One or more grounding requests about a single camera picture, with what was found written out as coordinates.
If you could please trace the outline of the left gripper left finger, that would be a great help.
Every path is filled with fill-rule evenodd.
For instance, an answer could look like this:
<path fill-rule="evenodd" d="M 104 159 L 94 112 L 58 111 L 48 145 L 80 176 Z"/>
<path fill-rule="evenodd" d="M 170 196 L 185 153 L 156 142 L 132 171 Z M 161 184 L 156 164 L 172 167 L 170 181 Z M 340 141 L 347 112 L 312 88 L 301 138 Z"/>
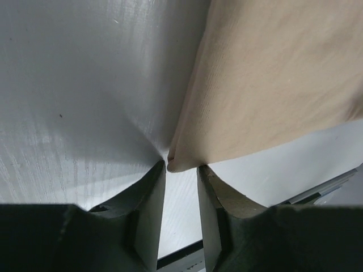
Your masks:
<path fill-rule="evenodd" d="M 2 271 L 156 271 L 166 166 L 84 210 L 2 204 Z"/>

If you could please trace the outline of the beige t shirt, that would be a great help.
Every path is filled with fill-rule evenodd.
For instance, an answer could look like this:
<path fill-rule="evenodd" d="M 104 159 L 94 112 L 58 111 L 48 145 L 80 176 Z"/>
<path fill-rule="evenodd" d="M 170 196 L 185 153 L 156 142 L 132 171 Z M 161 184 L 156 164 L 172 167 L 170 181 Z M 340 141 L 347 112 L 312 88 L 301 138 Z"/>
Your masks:
<path fill-rule="evenodd" d="M 361 1 L 212 1 L 168 169 L 361 118 Z"/>

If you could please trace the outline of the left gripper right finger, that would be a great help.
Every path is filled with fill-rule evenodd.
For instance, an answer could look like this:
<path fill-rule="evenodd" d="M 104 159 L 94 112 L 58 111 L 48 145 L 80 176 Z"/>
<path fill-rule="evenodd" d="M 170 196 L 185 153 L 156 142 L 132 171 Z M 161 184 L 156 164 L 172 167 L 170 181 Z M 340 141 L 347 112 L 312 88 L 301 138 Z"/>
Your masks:
<path fill-rule="evenodd" d="M 361 271 L 362 207 L 264 207 L 197 169 L 207 271 Z"/>

